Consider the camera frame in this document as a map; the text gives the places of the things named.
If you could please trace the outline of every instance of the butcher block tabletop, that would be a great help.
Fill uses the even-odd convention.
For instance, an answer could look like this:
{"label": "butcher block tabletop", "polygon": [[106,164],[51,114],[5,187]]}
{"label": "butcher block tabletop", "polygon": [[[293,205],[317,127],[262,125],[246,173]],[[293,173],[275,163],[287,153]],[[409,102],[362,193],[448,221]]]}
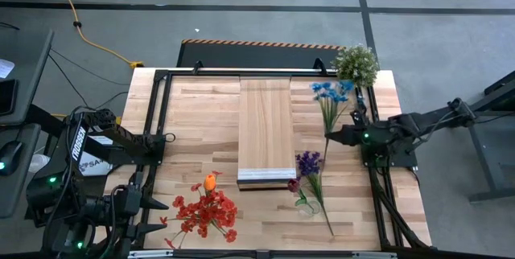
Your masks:
{"label": "butcher block tabletop", "polygon": [[[155,70],[134,70],[122,118],[122,126],[133,134],[143,133]],[[305,150],[323,153],[323,118],[318,102],[313,100],[311,84],[330,79],[292,77],[290,80],[296,154]],[[152,134],[157,127],[163,86],[164,83],[158,94]],[[374,91],[381,119],[401,113],[391,71],[379,71]],[[150,210],[149,223],[160,224],[159,217],[174,218],[177,209],[171,205],[177,195],[182,195],[186,203],[196,203],[199,194],[192,192],[191,186],[202,183],[212,171],[219,171],[223,174],[218,176],[217,189],[223,190],[238,208],[233,227],[237,239],[227,243],[215,229],[209,229],[208,237],[201,238],[194,230],[185,237],[182,249],[379,250],[369,174],[362,166],[359,146],[337,142],[328,146],[323,194],[335,236],[331,236],[322,212],[306,216],[295,207],[296,194],[284,190],[238,191],[239,98],[240,78],[236,76],[172,78],[164,133],[173,133],[177,138],[166,146],[154,185],[154,198],[170,209]],[[354,92],[348,103],[345,113],[354,109]],[[335,129],[342,123],[352,124],[351,117],[342,115]],[[128,165],[115,170],[108,177],[105,194],[118,184],[127,183],[134,171],[135,166]],[[431,239],[414,175],[406,169],[393,168],[391,176],[398,211],[429,245]],[[393,242],[390,217],[385,216],[385,221]],[[169,221],[165,229],[146,236],[145,248],[167,249],[164,238],[171,239],[179,231],[180,221]]]}

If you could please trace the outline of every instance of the computer mouse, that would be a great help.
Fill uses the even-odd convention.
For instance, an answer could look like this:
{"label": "computer mouse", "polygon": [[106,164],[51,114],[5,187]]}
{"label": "computer mouse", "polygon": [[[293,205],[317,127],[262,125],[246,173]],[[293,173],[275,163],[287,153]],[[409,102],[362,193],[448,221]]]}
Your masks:
{"label": "computer mouse", "polygon": [[2,146],[0,149],[0,175],[10,175],[16,171],[22,146],[23,144],[17,141],[8,142]]}

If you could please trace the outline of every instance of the gray concrete floor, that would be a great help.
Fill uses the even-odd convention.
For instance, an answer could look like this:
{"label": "gray concrete floor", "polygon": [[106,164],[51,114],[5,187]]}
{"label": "gray concrete floor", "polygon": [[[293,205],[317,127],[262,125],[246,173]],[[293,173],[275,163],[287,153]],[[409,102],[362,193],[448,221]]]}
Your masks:
{"label": "gray concrete floor", "polygon": [[[64,2],[65,0],[10,0]],[[358,0],[74,0],[180,5],[359,6]],[[369,6],[514,8],[515,0],[368,0]],[[175,65],[182,39],[236,39],[353,45],[365,43],[360,14],[306,12],[80,10],[85,34],[151,67]],[[442,107],[454,97],[473,102],[482,89],[514,69],[513,16],[373,14],[373,34],[381,68],[392,69],[405,112]],[[81,42],[69,10],[0,9],[0,21],[22,29],[50,27],[53,47],[78,64],[123,83],[132,70],[111,55]],[[127,90],[56,59],[91,105]],[[77,96],[51,61],[35,103],[68,113]],[[121,115],[125,98],[109,107]],[[442,130],[417,150],[422,198],[434,245],[440,249],[512,256],[515,254],[515,199],[470,204],[486,191],[468,132]],[[22,221],[1,221],[0,253],[36,250],[41,230]]]}

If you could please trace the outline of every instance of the orange striped edge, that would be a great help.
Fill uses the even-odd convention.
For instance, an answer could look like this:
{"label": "orange striped edge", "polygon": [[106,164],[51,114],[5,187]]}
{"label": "orange striped edge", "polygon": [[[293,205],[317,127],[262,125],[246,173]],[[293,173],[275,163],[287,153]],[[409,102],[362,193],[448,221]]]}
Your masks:
{"label": "orange striped edge", "polygon": [[230,40],[214,40],[214,39],[184,39],[181,43],[209,43],[223,45],[241,45],[241,46],[263,46],[263,47],[302,47],[310,49],[331,49],[343,50],[344,46],[319,45],[319,44],[302,44],[302,43],[271,43],[271,42],[250,42],[250,41],[230,41]]}

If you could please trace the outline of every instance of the orange tulip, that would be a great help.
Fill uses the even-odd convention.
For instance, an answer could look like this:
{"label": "orange tulip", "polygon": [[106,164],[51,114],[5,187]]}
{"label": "orange tulip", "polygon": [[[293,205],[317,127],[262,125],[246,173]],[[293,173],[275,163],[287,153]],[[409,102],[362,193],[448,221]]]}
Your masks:
{"label": "orange tulip", "polygon": [[216,187],[216,177],[213,174],[207,175],[204,180],[204,189],[206,191],[212,191]]}

